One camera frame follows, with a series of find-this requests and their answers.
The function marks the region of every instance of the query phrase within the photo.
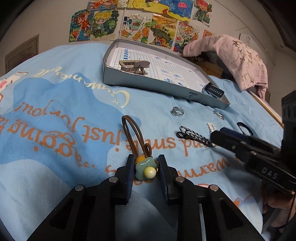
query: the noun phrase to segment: green flower charm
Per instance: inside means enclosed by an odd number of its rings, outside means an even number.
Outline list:
[[[156,175],[157,164],[152,157],[147,157],[136,165],[136,178],[138,180],[149,180]]]

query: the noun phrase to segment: light blue bedsheet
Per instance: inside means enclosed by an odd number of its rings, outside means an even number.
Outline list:
[[[231,105],[221,111],[159,93],[102,84],[108,46],[59,46],[17,66],[0,79],[12,81],[0,96],[0,219],[17,241],[27,240],[77,184],[93,186],[114,175],[129,150],[121,116],[130,115],[169,166],[199,185],[217,184],[256,229],[262,230],[260,180],[222,148],[179,140],[183,125],[209,137],[208,122],[280,146],[283,129],[237,85],[215,77]],[[185,114],[175,117],[174,106]],[[116,208],[118,240],[176,239],[176,208],[168,208],[156,179],[137,182],[130,203]]]

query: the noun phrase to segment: gray box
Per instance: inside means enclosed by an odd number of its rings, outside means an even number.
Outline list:
[[[116,69],[109,66],[112,56],[116,48],[125,48],[135,51],[144,52],[147,54],[153,54],[162,59],[167,59],[177,65],[186,67],[192,70],[204,83],[205,85],[211,82],[214,86],[216,84],[212,79],[197,65],[192,62],[174,55],[173,53],[167,52],[165,50],[156,48],[151,45],[139,43],[136,41],[130,41],[125,39],[114,40],[113,43],[108,48],[105,56],[103,58],[104,70],[103,70],[103,83],[107,85],[119,85],[131,88],[138,88],[148,91],[159,92],[167,95],[172,95],[176,97],[181,97],[187,100],[199,102],[203,105],[208,105],[211,107],[216,107],[225,110],[230,102],[225,97],[225,95],[220,99],[205,95],[199,91],[195,91],[177,84],[165,82],[163,80],[138,75],[134,73],[127,73],[125,71]]]

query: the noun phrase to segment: orange bead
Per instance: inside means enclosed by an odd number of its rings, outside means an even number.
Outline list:
[[[136,158],[135,165],[138,164],[140,161],[143,161],[143,160],[145,160],[145,159],[146,159],[145,156],[138,156],[138,157]]]

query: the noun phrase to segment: black hair tie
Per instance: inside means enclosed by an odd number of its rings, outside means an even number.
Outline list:
[[[246,128],[249,131],[250,136],[254,136],[253,132],[251,131],[251,129],[246,124],[244,124],[242,122],[238,122],[237,125],[238,125],[239,129],[242,131],[242,133],[244,135],[246,135],[246,133],[244,133],[244,131],[241,129],[241,127]]]

